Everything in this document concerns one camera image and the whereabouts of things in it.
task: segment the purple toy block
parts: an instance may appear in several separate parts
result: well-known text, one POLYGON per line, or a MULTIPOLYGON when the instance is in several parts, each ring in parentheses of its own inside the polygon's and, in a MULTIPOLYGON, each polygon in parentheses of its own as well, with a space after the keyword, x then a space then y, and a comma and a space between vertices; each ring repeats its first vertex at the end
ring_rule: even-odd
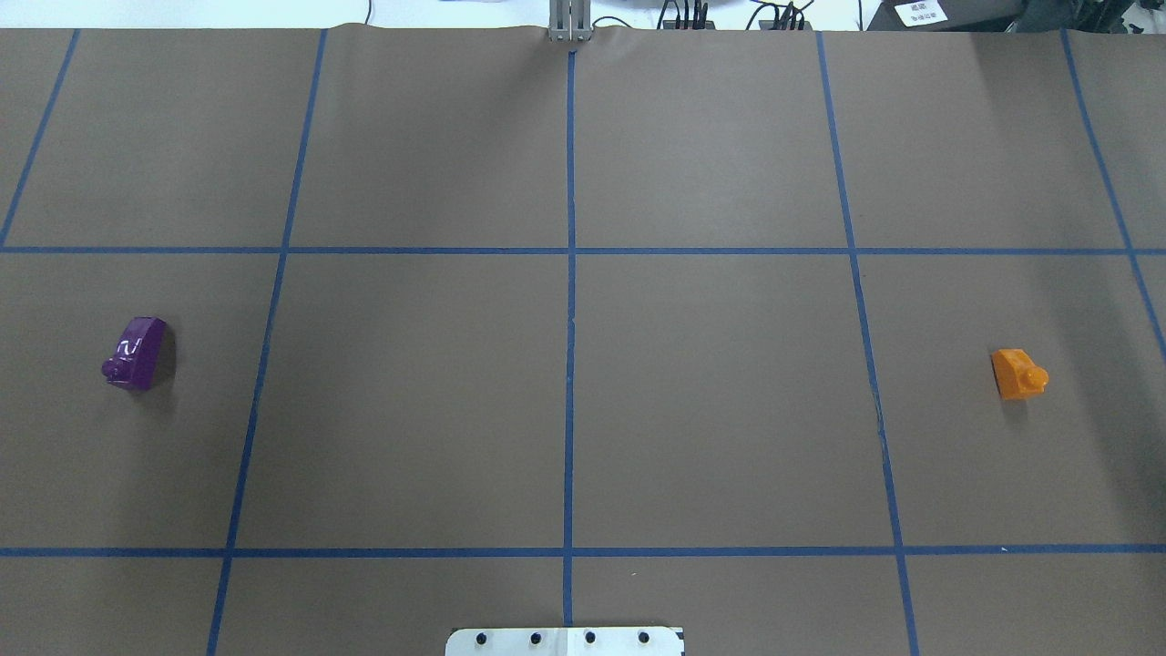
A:
POLYGON ((135 316, 121 341, 113 351, 113 358, 101 365, 105 382, 127 390, 148 390, 154 380, 157 352, 162 348, 166 320, 153 316, 135 316))

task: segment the metal mounting plate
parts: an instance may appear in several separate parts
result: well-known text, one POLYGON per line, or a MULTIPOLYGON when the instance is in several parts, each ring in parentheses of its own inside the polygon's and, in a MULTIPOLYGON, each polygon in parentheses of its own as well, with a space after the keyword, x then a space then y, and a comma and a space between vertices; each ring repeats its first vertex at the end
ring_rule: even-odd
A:
POLYGON ((683 656, 684 630, 670 627, 459 629, 445 642, 445 656, 520 655, 683 656))

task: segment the white printed number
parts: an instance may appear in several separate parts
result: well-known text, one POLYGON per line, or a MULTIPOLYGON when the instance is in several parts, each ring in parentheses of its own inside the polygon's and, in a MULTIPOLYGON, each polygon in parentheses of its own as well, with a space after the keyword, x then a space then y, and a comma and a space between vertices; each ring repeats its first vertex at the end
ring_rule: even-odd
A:
POLYGON ((140 347, 141 344, 142 344, 141 338, 134 340, 133 344, 129 344, 129 340, 121 340, 120 343, 118 343, 117 353, 118 355, 124 355, 126 358, 129 358, 135 353, 138 353, 138 347, 140 347))

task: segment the grid square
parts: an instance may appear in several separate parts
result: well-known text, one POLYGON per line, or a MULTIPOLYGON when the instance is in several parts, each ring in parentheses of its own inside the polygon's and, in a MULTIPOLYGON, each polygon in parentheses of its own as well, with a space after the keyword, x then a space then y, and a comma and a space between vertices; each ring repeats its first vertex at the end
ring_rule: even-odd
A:
POLYGON ((894 558, 576 558, 574 581, 575 626, 682 627, 689 654, 907 653, 894 558))
POLYGON ((566 246, 566 97, 546 29, 330 30, 295 242, 566 246))
POLYGON ((0 647, 5 654, 205 654, 219 565, 0 558, 0 647))
POLYGON ((294 255, 239 544, 561 545, 566 268, 294 255))
POLYGON ((1166 653, 1166 556, 919 557, 908 563, 922 654, 1166 653))
POLYGON ((576 545, 890 544, 847 258, 578 270, 576 545))
POLYGON ((768 36, 580 50, 580 245, 845 245, 814 36, 768 36))
MULTIPOLYGON (((8 211, 28 149, 69 49, 69 30, 10 29, 0 40, 0 212, 8 211)), ((5 213, 0 213, 0 223, 5 213)))
POLYGON ((562 560, 236 560, 218 654, 442 654, 452 629, 560 626, 562 560))
POLYGON ((278 245, 318 35, 83 31, 8 242, 278 245))
POLYGON ((0 256, 0 546, 223 545, 275 260, 0 256), (139 315, 176 347, 145 394, 100 374, 139 315))
POLYGON ((1166 246, 1166 40, 1069 33, 1073 59, 1105 168, 1136 246, 1166 246), (1138 75, 1128 75, 1135 65, 1138 75))
POLYGON ((912 36, 826 37, 858 245, 1122 246, 1058 35, 912 36))
POLYGON ((863 258, 908 544, 1166 541, 1166 372, 1129 260, 863 258), (999 400, 1023 348, 1045 394, 999 400))

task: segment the blue tape line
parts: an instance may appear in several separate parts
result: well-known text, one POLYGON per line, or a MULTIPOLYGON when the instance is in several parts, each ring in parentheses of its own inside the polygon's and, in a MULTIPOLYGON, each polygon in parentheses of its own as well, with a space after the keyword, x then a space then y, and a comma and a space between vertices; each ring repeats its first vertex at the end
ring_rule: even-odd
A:
POLYGON ((559 548, 517 546, 517 548, 325 548, 325 549, 236 549, 236 558, 562 558, 563 550, 559 548))
POLYGON ((283 287, 283 271, 287 266, 288 249, 292 244, 292 228, 295 223, 296 203, 300 197, 300 178, 303 175, 303 162, 308 155, 308 136, 311 132, 311 118, 316 107, 316 91, 319 89, 319 71, 324 62, 324 45, 328 43, 328 30, 319 30, 319 42, 316 45, 316 64, 311 73, 311 87, 308 91, 308 107, 303 115, 303 129, 300 134, 300 153, 296 156, 295 174, 292 178, 292 192, 288 197, 287 219, 283 224, 283 241, 280 246, 280 260, 275 267, 275 281, 272 284, 272 301, 267 308, 267 324, 264 327, 264 343, 259 353, 259 371, 255 375, 255 388, 251 396, 251 415, 247 418, 247 435, 243 443, 243 457, 239 461, 239 477, 236 481, 234 502, 231 505, 231 523, 227 527, 226 553, 223 556, 223 567, 219 572, 218 592, 215 595, 215 613, 211 616, 210 635, 206 639, 206 655, 213 656, 218 648, 219 629, 223 625, 223 609, 226 606, 227 586, 231 583, 231 562, 236 541, 239 536, 239 516, 243 514, 243 496, 247 488, 247 472, 251 467, 251 452, 255 442, 255 428, 259 424, 259 402, 264 394, 264 380, 267 376, 267 361, 272 350, 272 331, 275 325, 275 312, 279 309, 280 291, 283 287))
POLYGON ((861 255, 1123 255, 1124 248, 857 247, 861 255))
POLYGON ((15 546, 0 548, 0 558, 223 558, 224 549, 166 549, 132 546, 15 546))
POLYGON ((893 546, 583 546, 578 558, 764 558, 894 556, 893 546))
POLYGON ((5 246, 28 254, 276 254, 279 246, 5 246))
POLYGON ((907 556, 1010 556, 1031 553, 1166 553, 1166 544, 972 544, 904 546, 907 556))
POLYGON ((575 544, 575 50, 567 54, 567 381, 563 422, 563 626, 573 622, 575 544))
POLYGON ((1109 167, 1105 165, 1105 157, 1101 154, 1101 143, 1097 142, 1097 134, 1093 128, 1093 120, 1089 119, 1089 110, 1086 107, 1086 97, 1081 91, 1081 79, 1077 77, 1077 65, 1073 59, 1073 48, 1069 44, 1069 33, 1061 28, 1061 47, 1065 49, 1065 62, 1069 66, 1069 78, 1073 80, 1073 93, 1077 98, 1077 110, 1081 112, 1081 122, 1084 125, 1086 135, 1089 137, 1089 147, 1093 148, 1094 158, 1097 160, 1097 170, 1101 172, 1102 183, 1105 185, 1105 195, 1109 196, 1109 206, 1114 210, 1114 219, 1117 220, 1117 230, 1122 233, 1122 242, 1125 244, 1125 253, 1130 258, 1130 268, 1133 270, 1133 278, 1138 283, 1138 291, 1142 294, 1142 303, 1146 306, 1146 315, 1150 317, 1150 326, 1158 341, 1158 353, 1163 361, 1166 361, 1166 338, 1163 336, 1161 325, 1158 323, 1158 312, 1154 311, 1154 303, 1150 299, 1150 289, 1146 280, 1142 276, 1142 266, 1138 264, 1138 255, 1133 249, 1133 240, 1125 225, 1125 217, 1122 214, 1122 205, 1117 202, 1117 192, 1114 190, 1114 182, 1109 177, 1109 167))
MULTIPOLYGON (((861 255, 1125 255, 1128 248, 996 248, 930 246, 861 246, 861 255)), ((279 254, 280 246, 3 246, 0 252, 30 254, 279 254)), ((434 255, 567 255, 557 246, 289 246, 289 254, 434 254, 434 255)), ((1136 248, 1137 254, 1163 255, 1166 248, 1136 248)), ((575 248, 576 255, 849 255, 835 246, 610 246, 575 248)))
POLYGON ((75 29, 72 37, 69 38, 69 48, 65 49, 65 58, 61 62, 61 70, 57 71, 57 80, 52 84, 52 92, 49 93, 49 101, 44 105, 44 112, 41 114, 41 124, 36 126, 36 134, 33 135, 33 144, 28 148, 24 168, 20 169, 20 179, 16 181, 16 189, 12 192, 12 200, 8 203, 8 213, 3 217, 3 226, 0 226, 0 246, 3 246, 3 242, 8 239, 12 221, 16 218, 16 207, 20 206, 20 197, 24 193, 24 184, 28 183, 28 176, 33 172, 33 162, 36 161, 36 151, 41 149, 41 139, 44 137, 44 131, 49 127, 49 117, 52 115, 52 108, 57 105, 57 97, 61 96, 61 87, 65 83, 65 73, 69 72, 69 63, 77 50, 77 40, 79 37, 80 30, 75 29))
MULTIPOLYGON (((1159 543, 1074 543, 1074 544, 949 544, 887 546, 580 546, 576 558, 837 558, 862 556, 1024 556, 1166 553, 1159 543)), ((0 558, 223 558, 226 549, 185 548, 0 548, 0 558)), ((237 548, 232 559, 419 559, 419 558, 562 558, 557 546, 499 548, 237 548)))
POLYGON ((878 439, 883 449, 883 482, 886 488, 886 506, 891 516, 891 536, 894 539, 895 565, 899 570, 899 593, 902 598, 902 615, 907 626, 907 647, 911 656, 919 656, 919 636, 915 630, 915 611, 911 599, 911 581, 907 577, 907 558, 902 552, 902 528, 899 524, 899 502, 894 493, 894 474, 891 471, 891 447, 886 440, 886 423, 883 418, 883 400, 878 390, 878 372, 874 368, 874 348, 871 344, 870 322, 866 318, 866 298, 863 294, 862 271, 858 268, 858 248, 855 244, 855 227, 850 217, 850 199, 847 193, 847 176, 842 168, 842 147, 838 142, 838 126, 834 114, 834 94, 830 91, 830 71, 826 63, 826 42, 822 33, 814 33, 817 38, 817 61, 822 72, 822 93, 826 100, 826 118, 830 127, 830 147, 834 150, 834 172, 838 182, 838 200, 842 206, 842 221, 847 232, 847 247, 850 249, 850 276, 855 285, 855 301, 858 306, 858 324, 863 336, 863 352, 866 355, 866 379, 871 396, 874 400, 874 415, 878 422, 878 439))
POLYGON ((419 254, 419 255, 564 255, 561 247, 494 246, 292 246, 295 254, 419 254))
POLYGON ((672 247, 672 246, 630 246, 630 247, 581 247, 581 255, 844 255, 850 251, 843 247, 672 247))

